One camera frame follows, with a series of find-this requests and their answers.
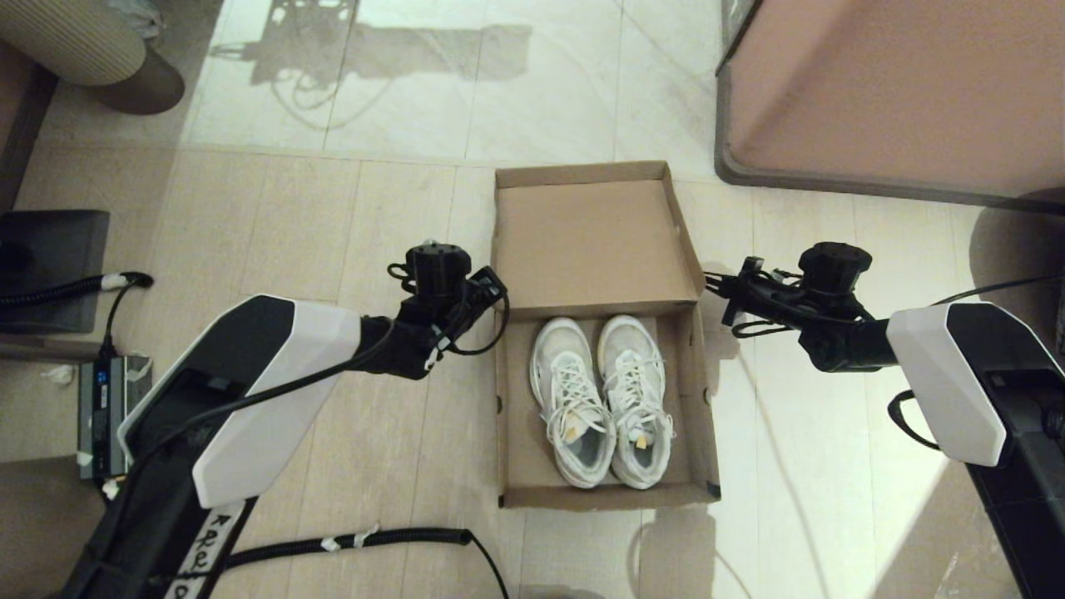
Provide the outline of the brown cardboard shoe box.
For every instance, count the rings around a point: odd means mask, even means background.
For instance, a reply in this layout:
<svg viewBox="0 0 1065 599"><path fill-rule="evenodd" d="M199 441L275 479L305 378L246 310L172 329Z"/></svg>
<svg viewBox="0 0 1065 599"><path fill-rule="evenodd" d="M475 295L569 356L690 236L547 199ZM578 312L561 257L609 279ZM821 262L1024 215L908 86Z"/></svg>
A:
<svg viewBox="0 0 1065 599"><path fill-rule="evenodd" d="M510 315L493 350L502 508L659 509L721 498L706 341L703 270L663 161L503 168L495 175L492 269ZM574 319L591 344L632 315L665 360L665 409L676 436L662 480L632 489L609 475L581 490L557 470L528 372L550 319Z"/></svg>

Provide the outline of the white mesh sneaker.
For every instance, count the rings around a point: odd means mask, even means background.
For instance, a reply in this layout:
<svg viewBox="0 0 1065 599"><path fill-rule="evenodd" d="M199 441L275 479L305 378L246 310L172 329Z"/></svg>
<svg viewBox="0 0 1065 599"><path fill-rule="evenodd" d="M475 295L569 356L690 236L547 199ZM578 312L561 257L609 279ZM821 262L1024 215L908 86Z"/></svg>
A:
<svg viewBox="0 0 1065 599"><path fill-rule="evenodd" d="M597 487L610 470L617 432L600 392L588 338L574 319L551 319L541 327L528 375L557 470L576 488Z"/></svg>
<svg viewBox="0 0 1065 599"><path fill-rule="evenodd" d="M597 365L617 434L612 471L643 492L662 480L676 438L661 349L639 319L617 315L600 333Z"/></svg>

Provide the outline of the grey power supply box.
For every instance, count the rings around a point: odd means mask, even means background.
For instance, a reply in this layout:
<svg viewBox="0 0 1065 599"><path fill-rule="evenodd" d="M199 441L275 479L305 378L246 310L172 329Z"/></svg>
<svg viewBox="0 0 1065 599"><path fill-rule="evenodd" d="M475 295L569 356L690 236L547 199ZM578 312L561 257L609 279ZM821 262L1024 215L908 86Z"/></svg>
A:
<svg viewBox="0 0 1065 599"><path fill-rule="evenodd" d="M128 473L130 460L119 440L119 426L150 391L152 369L152 359L138 354L80 365L76 462L81 480Z"/></svg>

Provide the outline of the pink cabinet with grey base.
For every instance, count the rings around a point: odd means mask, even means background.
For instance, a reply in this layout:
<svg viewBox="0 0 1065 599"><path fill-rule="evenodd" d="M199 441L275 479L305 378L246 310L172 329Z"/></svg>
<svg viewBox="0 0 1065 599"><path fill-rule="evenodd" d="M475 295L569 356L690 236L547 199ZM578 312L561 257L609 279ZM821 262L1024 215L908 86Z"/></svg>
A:
<svg viewBox="0 0 1065 599"><path fill-rule="evenodd" d="M1065 0L727 0L716 174L1065 216Z"/></svg>

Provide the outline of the long black corrugated conduit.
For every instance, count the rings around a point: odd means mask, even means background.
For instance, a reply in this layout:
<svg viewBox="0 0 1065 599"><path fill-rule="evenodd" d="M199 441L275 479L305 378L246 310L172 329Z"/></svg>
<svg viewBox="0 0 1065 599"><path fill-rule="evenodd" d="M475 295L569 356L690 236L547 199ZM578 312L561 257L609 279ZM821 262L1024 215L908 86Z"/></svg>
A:
<svg viewBox="0 0 1065 599"><path fill-rule="evenodd" d="M395 543L449 543L449 545L466 546L469 543L474 543L474 534L466 528L406 527L388 528L388 530L375 528L368 532L312 538L308 541L273 543L273 545L251 548L229 555L225 561L225 571L255 564L255 562L382 547Z"/></svg>

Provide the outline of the short black corrugated conduit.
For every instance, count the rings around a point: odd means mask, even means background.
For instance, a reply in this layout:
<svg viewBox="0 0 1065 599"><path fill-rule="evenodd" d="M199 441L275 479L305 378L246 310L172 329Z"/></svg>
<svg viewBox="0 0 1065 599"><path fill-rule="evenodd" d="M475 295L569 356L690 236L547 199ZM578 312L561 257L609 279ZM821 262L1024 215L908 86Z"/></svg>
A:
<svg viewBox="0 0 1065 599"><path fill-rule="evenodd" d="M0 309L22 309L38 307L42 304L54 304L68 302L68 300L79 300L85 295L98 295L98 293L122 290L134 287L149 289L155 284L155 278L147 273L137 270L127 270L121 273L111 273L81 278L72 284L58 285L33 292L23 292L19 295L0 295Z"/></svg>

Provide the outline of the dark grey square block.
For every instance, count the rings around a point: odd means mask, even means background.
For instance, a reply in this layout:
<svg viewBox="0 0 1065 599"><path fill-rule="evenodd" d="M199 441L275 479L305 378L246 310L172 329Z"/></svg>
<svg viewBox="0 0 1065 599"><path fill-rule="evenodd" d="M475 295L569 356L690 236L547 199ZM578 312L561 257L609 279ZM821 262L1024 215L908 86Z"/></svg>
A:
<svg viewBox="0 0 1065 599"><path fill-rule="evenodd" d="M0 215L0 296L26 295L104 272L110 215L23 210ZM32 307L0 307L0 334L87 334L99 292Z"/></svg>

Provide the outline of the grey crumpled cloth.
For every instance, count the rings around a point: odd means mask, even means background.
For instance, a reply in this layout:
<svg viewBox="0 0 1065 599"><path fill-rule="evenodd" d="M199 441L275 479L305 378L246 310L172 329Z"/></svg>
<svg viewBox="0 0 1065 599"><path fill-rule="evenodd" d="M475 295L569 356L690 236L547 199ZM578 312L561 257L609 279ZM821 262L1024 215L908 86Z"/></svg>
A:
<svg viewBox="0 0 1065 599"><path fill-rule="evenodd" d="M104 0L104 3L141 39L155 39L164 30L163 11L155 0Z"/></svg>

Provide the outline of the ribbed beige round stool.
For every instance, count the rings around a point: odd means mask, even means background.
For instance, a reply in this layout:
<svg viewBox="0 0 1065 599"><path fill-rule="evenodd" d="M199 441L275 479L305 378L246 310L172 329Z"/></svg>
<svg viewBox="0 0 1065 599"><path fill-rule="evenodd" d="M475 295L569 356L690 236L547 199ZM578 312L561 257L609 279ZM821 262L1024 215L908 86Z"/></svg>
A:
<svg viewBox="0 0 1065 599"><path fill-rule="evenodd" d="M0 39L114 112L161 114L186 92L181 72L103 0L0 0Z"/></svg>

